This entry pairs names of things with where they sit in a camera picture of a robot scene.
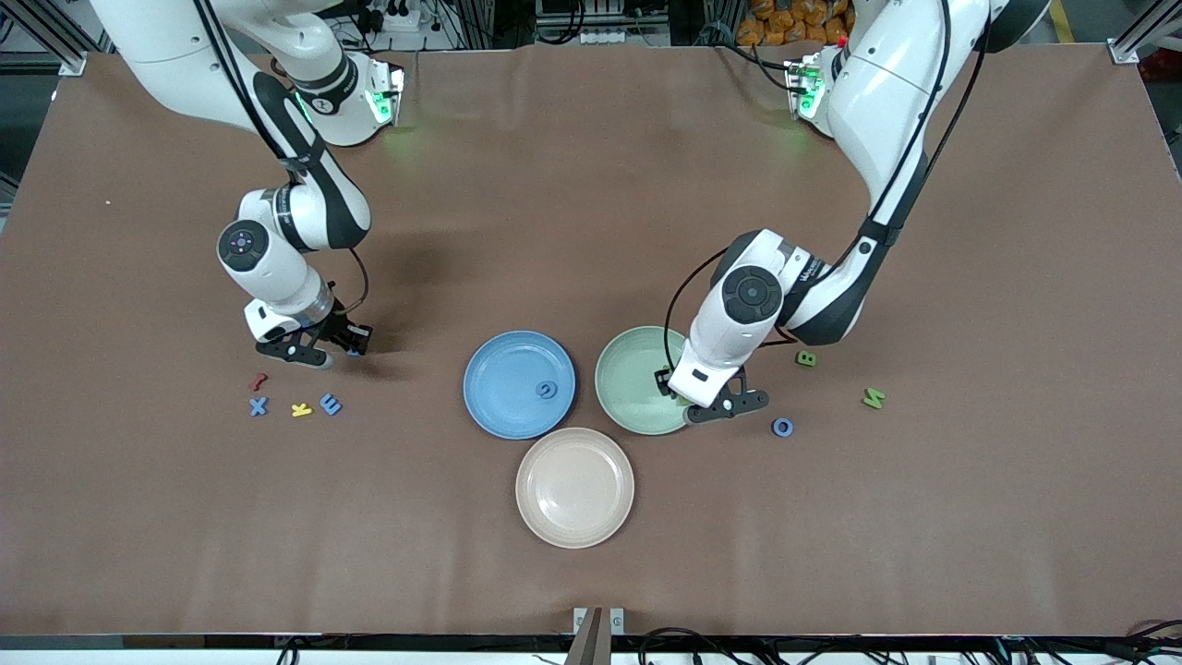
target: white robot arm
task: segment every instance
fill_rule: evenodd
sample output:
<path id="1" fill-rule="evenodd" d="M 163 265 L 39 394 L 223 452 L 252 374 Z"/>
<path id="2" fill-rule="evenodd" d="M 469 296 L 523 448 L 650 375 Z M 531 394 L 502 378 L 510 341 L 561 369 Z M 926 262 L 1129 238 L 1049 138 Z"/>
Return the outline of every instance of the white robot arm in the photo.
<path id="1" fill-rule="evenodd" d="M 872 207 L 836 265 L 768 230 L 740 235 L 722 254 L 668 389 L 704 423 L 760 409 L 746 400 L 743 364 L 773 326 L 806 345 L 847 334 L 886 250 L 927 177 L 923 132 L 931 110 L 975 47 L 1017 43 L 1048 0 L 871 0 L 842 48 L 827 46 L 790 72 L 793 109 L 832 136 L 870 190 Z M 978 39 L 987 38 L 979 45 Z M 739 374 L 740 393 L 727 384 Z"/>
<path id="2" fill-rule="evenodd" d="M 134 0 L 92 1 L 152 97 L 178 113 L 259 133 L 287 169 L 286 184 L 242 197 L 217 253 L 226 272 L 254 296 L 243 312 L 256 350 L 327 369 L 332 357 L 314 348 L 319 340 L 361 354 L 370 328 L 349 321 L 331 282 L 301 253 L 352 250 L 369 232 L 370 209 L 325 138 L 355 144 L 391 122 L 401 72 L 342 51 L 327 25 L 310 13 L 335 2 L 294 0 L 282 9 L 272 7 L 277 4 L 169 0 L 149 9 Z M 219 15 L 272 51 L 299 97 L 242 56 Z M 312 126 L 313 117 L 320 131 Z"/>

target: brown table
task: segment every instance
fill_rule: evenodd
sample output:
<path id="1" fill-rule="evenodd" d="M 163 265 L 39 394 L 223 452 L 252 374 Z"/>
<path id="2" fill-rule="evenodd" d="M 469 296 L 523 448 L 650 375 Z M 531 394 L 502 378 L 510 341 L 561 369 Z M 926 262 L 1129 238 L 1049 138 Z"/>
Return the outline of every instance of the brown table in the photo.
<path id="1" fill-rule="evenodd" d="M 254 353 L 215 257 L 241 194 L 282 180 L 261 142 L 164 110 L 115 58 L 63 80 L 2 236 L 0 630 L 547 632 L 593 604 L 723 633 L 1182 614 L 1182 188 L 1132 67 L 1102 46 L 988 58 L 853 334 L 814 370 L 760 352 L 758 416 L 644 438 L 597 404 L 604 345 L 660 322 L 740 232 L 834 257 L 860 180 L 732 54 L 405 58 L 405 126 L 335 149 L 376 213 L 358 319 L 377 337 L 326 373 Z M 311 260 L 358 291 L 348 253 Z M 520 327 L 577 365 L 565 424 L 636 471 L 599 547 L 527 530 L 531 443 L 465 411 L 472 352 Z M 340 416 L 288 416 L 326 392 Z"/>

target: black round joint cap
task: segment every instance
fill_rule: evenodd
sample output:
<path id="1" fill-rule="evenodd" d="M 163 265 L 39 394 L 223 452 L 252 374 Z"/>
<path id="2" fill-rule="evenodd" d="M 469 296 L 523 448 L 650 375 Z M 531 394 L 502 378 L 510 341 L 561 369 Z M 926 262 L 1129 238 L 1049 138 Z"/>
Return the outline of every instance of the black round joint cap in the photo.
<path id="1" fill-rule="evenodd" d="M 234 272 L 248 272 L 267 253 L 267 229 L 253 219 L 240 219 L 222 230 L 217 256 Z"/>
<path id="2" fill-rule="evenodd" d="M 775 275 L 755 265 L 735 268 L 722 281 L 723 308 L 740 324 L 774 315 L 782 300 L 784 293 Z"/>

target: white plate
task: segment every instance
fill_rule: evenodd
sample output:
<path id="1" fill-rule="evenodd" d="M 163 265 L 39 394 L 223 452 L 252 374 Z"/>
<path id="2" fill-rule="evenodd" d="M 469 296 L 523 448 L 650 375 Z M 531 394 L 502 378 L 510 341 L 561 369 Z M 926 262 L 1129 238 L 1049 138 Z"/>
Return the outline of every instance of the white plate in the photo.
<path id="1" fill-rule="evenodd" d="M 543 437 L 518 469 L 518 510 L 547 543 L 579 549 L 616 533 L 632 509 L 636 481 L 619 446 L 595 430 Z"/>

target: blue ring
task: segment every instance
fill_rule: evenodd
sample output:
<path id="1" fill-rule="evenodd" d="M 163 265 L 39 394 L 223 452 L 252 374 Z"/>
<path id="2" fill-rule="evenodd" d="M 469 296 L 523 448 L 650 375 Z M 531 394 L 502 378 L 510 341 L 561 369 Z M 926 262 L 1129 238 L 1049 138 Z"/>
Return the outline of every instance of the blue ring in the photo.
<path id="1" fill-rule="evenodd" d="M 787 418 L 777 418 L 772 422 L 772 433 L 781 439 L 787 439 L 795 431 L 795 426 Z"/>

